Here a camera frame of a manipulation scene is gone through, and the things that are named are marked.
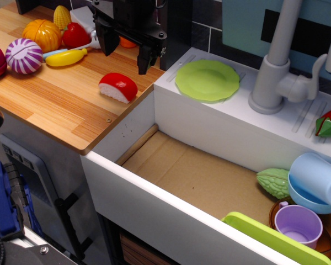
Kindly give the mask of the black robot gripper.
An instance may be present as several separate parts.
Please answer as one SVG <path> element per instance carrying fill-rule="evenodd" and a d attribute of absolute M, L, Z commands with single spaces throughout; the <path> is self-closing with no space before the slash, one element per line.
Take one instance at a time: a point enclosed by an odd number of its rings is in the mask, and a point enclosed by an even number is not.
<path fill-rule="evenodd" d="M 156 23 L 155 1 L 93 1 L 97 38 L 105 56 L 119 46 L 120 37 L 139 46 L 138 74 L 145 75 L 166 53 L 167 34 Z"/>

